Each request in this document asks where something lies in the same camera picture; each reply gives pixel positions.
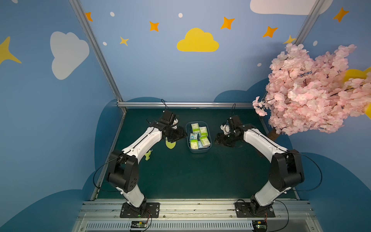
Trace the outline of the blue plastic storage box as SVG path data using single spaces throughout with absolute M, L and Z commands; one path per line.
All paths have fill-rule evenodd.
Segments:
M 208 136 L 207 137 L 208 137 L 208 139 L 209 139 L 209 141 L 211 143 L 211 145 L 209 147 L 203 148 L 203 145 L 200 142 L 200 133 L 198 133 L 199 149 L 198 150 L 192 150 L 190 148 L 190 139 L 189 139 L 189 136 L 192 133 L 192 128 L 191 128 L 191 124 L 192 123 L 198 123 L 199 124 L 199 127 L 205 127 L 205 126 L 207 127 L 207 129 L 208 129 Z M 212 142 L 212 139 L 211 139 L 211 132 L 210 132 L 209 126 L 208 126 L 208 124 L 206 122 L 204 122 L 204 121 L 193 121 L 193 122 L 189 122 L 186 125 L 186 132 L 187 132 L 187 139 L 188 139 L 187 146 L 188 146 L 188 149 L 190 150 L 191 153 L 202 154 L 202 153 L 207 153 L 211 149 L 211 147 L 213 145 L 213 142 Z

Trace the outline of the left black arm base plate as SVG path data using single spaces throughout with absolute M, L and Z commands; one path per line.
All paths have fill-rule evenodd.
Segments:
M 136 208 L 129 203 L 124 203 L 121 208 L 120 218 L 158 218 L 160 211 L 160 203 L 144 202 L 139 208 Z

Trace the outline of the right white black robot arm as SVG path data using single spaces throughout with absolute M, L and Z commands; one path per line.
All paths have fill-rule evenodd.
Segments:
M 304 182 L 298 151 L 278 145 L 251 124 L 244 125 L 237 115 L 229 117 L 220 128 L 222 132 L 217 134 L 216 144 L 233 147 L 237 141 L 244 141 L 270 162 L 268 182 L 250 199 L 252 209 L 258 211 L 268 208 L 282 193 Z

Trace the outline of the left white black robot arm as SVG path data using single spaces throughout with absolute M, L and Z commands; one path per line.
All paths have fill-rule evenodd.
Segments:
M 138 186 L 140 161 L 163 138 L 174 143 L 185 137 L 187 133 L 178 125 L 176 114 L 164 110 L 162 117 L 150 122 L 146 131 L 131 145 L 110 154 L 106 173 L 107 182 L 124 196 L 130 207 L 143 208 L 146 198 Z

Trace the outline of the green pocket tissue pack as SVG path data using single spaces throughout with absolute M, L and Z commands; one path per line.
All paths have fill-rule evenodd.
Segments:
M 198 150 L 199 149 L 199 141 L 198 140 L 190 140 L 190 148 L 192 150 Z
M 202 137 L 202 136 L 208 136 L 208 129 L 207 129 L 207 127 L 205 126 L 205 127 L 200 127 L 200 137 Z
M 200 133 L 201 132 L 198 123 L 192 123 L 191 128 L 192 128 L 192 133 Z
M 209 141 L 209 139 L 208 139 L 207 136 L 201 136 L 200 137 L 200 142 L 202 143 L 203 148 L 207 148 L 207 147 L 209 147 L 211 145 L 211 143 L 210 143 L 210 141 Z

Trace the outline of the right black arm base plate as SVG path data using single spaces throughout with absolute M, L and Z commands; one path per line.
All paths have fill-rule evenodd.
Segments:
M 234 203 L 235 212 L 238 218 L 274 218 L 275 213 L 272 205 L 259 206 L 251 202 Z

